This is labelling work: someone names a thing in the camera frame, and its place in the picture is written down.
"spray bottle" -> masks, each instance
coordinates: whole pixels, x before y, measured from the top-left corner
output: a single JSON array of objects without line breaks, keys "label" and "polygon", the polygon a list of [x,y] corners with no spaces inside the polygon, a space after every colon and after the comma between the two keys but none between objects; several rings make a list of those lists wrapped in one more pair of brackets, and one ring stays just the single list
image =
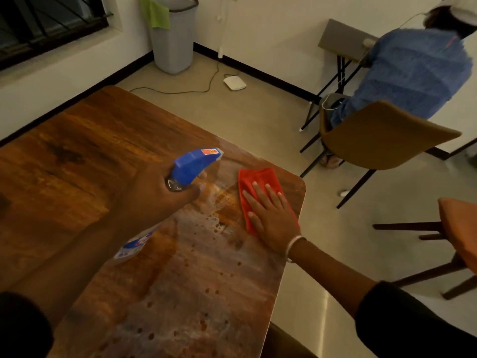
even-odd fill
[{"label": "spray bottle", "polygon": [[[167,188],[172,192],[181,192],[192,183],[200,172],[213,162],[218,161],[223,154],[224,152],[218,148],[210,148],[198,149],[179,157],[174,161],[174,168],[165,180]],[[110,265],[120,264],[137,255],[160,224],[159,222],[129,239],[126,245],[116,253]]]}]

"green cloth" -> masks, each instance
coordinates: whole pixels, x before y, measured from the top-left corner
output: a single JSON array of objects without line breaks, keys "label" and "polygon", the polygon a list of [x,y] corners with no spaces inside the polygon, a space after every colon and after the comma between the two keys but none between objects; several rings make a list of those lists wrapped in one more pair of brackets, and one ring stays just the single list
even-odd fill
[{"label": "green cloth", "polygon": [[163,5],[159,5],[154,0],[139,0],[141,10],[149,27],[170,29],[171,21],[169,19],[169,9]]}]

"beige floor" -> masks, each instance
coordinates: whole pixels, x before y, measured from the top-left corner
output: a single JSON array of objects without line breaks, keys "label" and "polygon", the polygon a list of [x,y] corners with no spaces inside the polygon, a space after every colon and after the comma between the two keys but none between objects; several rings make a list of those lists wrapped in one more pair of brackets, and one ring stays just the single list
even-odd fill
[{"label": "beige floor", "polygon": [[[118,85],[126,90],[148,86],[163,91],[205,90],[216,62],[194,55],[193,65],[171,76],[149,64]],[[263,157],[300,174],[318,155],[315,144],[301,147],[316,133],[313,122],[298,133],[308,103],[283,90],[241,74],[247,88],[230,91],[220,65],[208,93],[165,95],[140,89],[136,95]],[[423,242],[413,232],[374,231],[373,223],[438,220],[436,199],[454,197],[477,202],[477,171],[463,156],[448,162],[422,154],[403,166],[376,173],[341,210],[337,191],[350,188],[364,174],[344,164],[338,170],[314,168],[306,177],[307,193],[300,223],[304,235],[320,248],[374,278],[393,280],[450,261],[446,241]],[[407,288],[452,323],[477,333],[477,291],[446,302],[439,292],[471,276],[462,271]],[[278,294],[273,322],[319,357],[373,357],[359,341],[352,319],[337,302],[297,266],[288,265]]]}]

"red cleaning rag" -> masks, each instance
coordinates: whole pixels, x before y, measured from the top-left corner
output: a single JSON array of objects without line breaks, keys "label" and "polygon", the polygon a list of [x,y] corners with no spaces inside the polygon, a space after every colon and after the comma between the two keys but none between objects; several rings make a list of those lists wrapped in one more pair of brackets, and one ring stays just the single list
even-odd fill
[{"label": "red cleaning rag", "polygon": [[264,169],[241,169],[238,171],[238,189],[239,189],[239,194],[240,194],[240,203],[242,204],[242,210],[243,214],[245,216],[245,224],[247,226],[247,231],[251,233],[252,235],[258,236],[257,231],[252,225],[252,222],[250,221],[250,218],[248,217],[248,213],[252,211],[252,208],[250,207],[250,204],[248,201],[245,199],[245,197],[242,194],[243,190],[246,190],[248,193],[250,193],[256,200],[258,200],[257,194],[255,193],[255,190],[252,186],[252,182],[256,181],[259,184],[259,187],[264,191],[267,195],[267,190],[265,189],[265,185],[268,183],[272,190],[275,191],[275,193],[281,192],[283,194],[283,189],[281,187],[280,182],[278,181],[277,175],[275,174],[275,170],[273,168],[264,168]]}]

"window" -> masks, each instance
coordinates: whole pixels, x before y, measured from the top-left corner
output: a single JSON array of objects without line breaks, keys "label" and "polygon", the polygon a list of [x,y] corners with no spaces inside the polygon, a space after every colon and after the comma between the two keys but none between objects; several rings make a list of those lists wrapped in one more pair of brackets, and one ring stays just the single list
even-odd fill
[{"label": "window", "polygon": [[0,70],[108,26],[101,0],[0,0]]}]

